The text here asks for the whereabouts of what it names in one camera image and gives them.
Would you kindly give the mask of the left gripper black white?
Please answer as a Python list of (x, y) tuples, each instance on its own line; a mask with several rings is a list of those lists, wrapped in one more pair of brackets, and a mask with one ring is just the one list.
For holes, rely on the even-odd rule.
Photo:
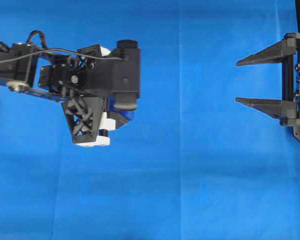
[(72, 142), (82, 147), (107, 146), (108, 131), (126, 125), (122, 114), (108, 111), (109, 98), (89, 89), (96, 80), (97, 65), (111, 58), (111, 51), (99, 44), (68, 52), (43, 53), (49, 65), (40, 69), (38, 95), (61, 102)]

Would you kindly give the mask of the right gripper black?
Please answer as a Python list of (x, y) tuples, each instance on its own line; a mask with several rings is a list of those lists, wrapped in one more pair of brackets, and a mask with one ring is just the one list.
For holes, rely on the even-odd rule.
[(236, 63), (236, 66), (282, 63), (282, 100), (236, 97), (235, 101), (254, 108), (285, 125), (300, 126), (300, 33), (284, 39)]

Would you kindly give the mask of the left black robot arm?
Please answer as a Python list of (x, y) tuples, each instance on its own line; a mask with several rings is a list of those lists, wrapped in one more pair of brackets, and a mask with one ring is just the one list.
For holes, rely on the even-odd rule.
[(0, 86), (61, 103), (72, 142), (108, 146), (109, 131), (134, 119), (140, 96), (141, 51), (134, 40), (113, 50), (99, 44), (70, 51), (31, 38), (11, 46), (0, 41)]

